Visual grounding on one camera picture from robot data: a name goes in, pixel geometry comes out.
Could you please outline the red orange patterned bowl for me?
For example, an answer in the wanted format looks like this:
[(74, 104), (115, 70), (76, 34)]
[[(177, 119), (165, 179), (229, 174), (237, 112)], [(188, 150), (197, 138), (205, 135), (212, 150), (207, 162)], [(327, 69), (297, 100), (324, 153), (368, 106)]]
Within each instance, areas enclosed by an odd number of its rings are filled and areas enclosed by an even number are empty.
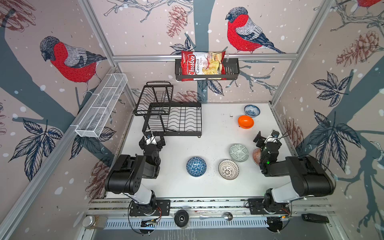
[(260, 148), (256, 148), (253, 150), (253, 153), (252, 153), (253, 161), (258, 166), (260, 165), (260, 160), (261, 160), (261, 150), (262, 149), (260, 149)]

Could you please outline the black wire dish rack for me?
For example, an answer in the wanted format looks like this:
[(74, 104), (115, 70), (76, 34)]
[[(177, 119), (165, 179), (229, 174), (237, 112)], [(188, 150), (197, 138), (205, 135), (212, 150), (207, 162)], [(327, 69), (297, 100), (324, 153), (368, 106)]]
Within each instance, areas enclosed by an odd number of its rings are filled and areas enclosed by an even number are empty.
[(154, 136), (202, 136), (202, 104), (173, 101), (170, 82), (147, 82), (134, 114), (144, 118), (142, 132)]

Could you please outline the brown white patterned bowl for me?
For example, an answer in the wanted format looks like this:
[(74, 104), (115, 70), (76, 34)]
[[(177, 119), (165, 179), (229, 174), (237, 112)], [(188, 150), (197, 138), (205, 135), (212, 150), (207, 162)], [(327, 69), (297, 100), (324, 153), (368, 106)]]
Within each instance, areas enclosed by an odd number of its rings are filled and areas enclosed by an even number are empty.
[(219, 164), (218, 170), (221, 177), (223, 177), (226, 180), (236, 179), (240, 172), (238, 165), (231, 160), (221, 161)]

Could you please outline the blue triangle patterned bowl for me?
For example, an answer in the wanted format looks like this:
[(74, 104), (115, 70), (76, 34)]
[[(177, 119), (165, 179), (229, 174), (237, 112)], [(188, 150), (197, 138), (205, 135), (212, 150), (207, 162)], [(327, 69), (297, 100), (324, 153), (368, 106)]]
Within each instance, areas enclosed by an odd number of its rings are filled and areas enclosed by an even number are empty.
[(192, 177), (201, 177), (207, 170), (207, 164), (200, 157), (193, 157), (187, 161), (186, 169)]

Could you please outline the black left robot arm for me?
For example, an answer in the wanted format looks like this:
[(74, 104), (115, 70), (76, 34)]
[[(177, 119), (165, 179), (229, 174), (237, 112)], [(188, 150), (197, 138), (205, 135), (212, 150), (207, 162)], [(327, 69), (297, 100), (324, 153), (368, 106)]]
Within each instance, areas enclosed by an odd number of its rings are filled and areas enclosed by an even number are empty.
[(130, 217), (167, 216), (170, 201), (158, 200), (153, 190), (142, 184), (142, 179), (156, 179), (160, 172), (160, 151), (166, 145), (164, 137), (143, 137), (139, 146), (142, 155), (120, 155), (109, 171), (105, 190), (131, 199)]

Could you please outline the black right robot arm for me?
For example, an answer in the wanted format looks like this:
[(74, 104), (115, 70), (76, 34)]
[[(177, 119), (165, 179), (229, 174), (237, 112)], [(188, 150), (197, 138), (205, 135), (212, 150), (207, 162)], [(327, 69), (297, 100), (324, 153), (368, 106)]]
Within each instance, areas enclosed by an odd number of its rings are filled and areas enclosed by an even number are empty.
[(258, 132), (254, 138), (256, 147), (260, 149), (259, 167), (265, 177), (289, 176), (290, 182), (273, 189), (268, 189), (261, 206), (268, 214), (288, 210), (288, 203), (304, 197), (325, 197), (333, 194), (336, 184), (333, 183), (321, 163), (312, 156), (288, 156), (278, 161), (282, 143), (280, 133), (273, 130), (265, 138)]

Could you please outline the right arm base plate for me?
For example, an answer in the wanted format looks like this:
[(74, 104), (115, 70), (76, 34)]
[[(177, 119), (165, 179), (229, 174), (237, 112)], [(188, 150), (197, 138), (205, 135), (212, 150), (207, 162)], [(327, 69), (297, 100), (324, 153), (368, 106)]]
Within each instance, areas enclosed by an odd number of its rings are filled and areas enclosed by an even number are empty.
[(248, 199), (245, 207), (250, 210), (251, 215), (290, 215), (291, 209), (287, 203), (267, 203), (262, 198)]

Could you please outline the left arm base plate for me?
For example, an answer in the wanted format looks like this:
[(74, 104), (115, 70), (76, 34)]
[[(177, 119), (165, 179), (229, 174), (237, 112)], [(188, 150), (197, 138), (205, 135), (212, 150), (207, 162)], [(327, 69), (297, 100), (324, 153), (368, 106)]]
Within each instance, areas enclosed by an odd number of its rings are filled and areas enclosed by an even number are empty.
[(170, 214), (170, 200), (156, 200), (148, 205), (139, 205), (132, 201), (129, 207), (130, 217), (159, 217)]

